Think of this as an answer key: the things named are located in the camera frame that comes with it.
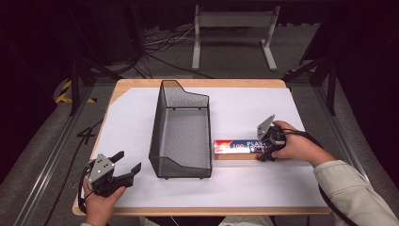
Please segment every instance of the mesh basket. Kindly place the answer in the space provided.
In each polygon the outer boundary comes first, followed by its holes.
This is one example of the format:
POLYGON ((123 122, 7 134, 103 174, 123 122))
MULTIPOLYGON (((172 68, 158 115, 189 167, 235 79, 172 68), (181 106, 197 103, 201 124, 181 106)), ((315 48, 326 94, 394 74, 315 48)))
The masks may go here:
POLYGON ((149 155, 158 178, 208 178, 212 173, 209 97, 177 81, 159 89, 149 155))

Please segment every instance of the sleeve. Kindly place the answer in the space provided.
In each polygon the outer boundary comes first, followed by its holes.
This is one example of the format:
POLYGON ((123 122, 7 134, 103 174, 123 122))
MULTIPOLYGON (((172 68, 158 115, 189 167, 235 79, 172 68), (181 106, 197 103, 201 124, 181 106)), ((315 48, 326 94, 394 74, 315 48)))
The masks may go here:
MULTIPOLYGON (((320 164, 314 174, 331 202, 358 225, 399 225, 387 203, 345 162, 320 164)), ((338 216, 335 219, 335 225, 346 225, 338 216)))

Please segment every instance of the white paper sheet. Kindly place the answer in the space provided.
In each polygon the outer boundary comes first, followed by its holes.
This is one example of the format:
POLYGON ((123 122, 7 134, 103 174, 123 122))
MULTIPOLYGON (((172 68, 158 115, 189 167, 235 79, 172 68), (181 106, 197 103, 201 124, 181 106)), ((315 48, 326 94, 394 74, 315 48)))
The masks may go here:
MULTIPOLYGON (((272 114, 304 130, 288 89, 186 88, 209 95, 211 137, 256 138, 257 126, 272 114)), ((158 179, 148 158, 158 88, 133 88, 108 109, 94 157, 125 156, 114 176, 137 163, 141 172, 117 207, 319 207, 326 206, 308 163, 294 160, 214 161, 208 179, 158 179)))

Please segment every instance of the human hand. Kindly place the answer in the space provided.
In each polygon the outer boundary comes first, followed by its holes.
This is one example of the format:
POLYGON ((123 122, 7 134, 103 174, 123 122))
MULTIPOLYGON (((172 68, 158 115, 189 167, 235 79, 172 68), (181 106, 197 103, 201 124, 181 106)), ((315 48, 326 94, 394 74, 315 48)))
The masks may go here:
MULTIPOLYGON (((273 124, 281 127, 284 132, 296 130, 291 124, 285 121, 273 121, 273 124)), ((286 139, 285 147, 279 151, 273 152, 273 157, 307 161, 311 163, 314 168, 324 162, 335 160, 330 153, 301 135, 286 135, 286 139)))
POLYGON ((87 179, 85 179, 83 182, 83 189, 85 191, 86 197, 86 223, 90 224, 91 226, 104 226, 111 218, 114 205, 123 195, 126 187, 122 186, 118 188, 107 198, 98 196, 94 192, 91 193, 92 191, 88 188, 87 179))

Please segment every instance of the box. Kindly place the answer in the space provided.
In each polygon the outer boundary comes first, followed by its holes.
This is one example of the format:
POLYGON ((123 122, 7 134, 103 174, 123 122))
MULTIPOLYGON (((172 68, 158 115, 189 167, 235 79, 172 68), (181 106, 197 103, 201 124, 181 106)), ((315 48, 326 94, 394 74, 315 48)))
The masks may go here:
POLYGON ((215 160, 256 160, 269 148, 258 139, 215 139, 215 160))

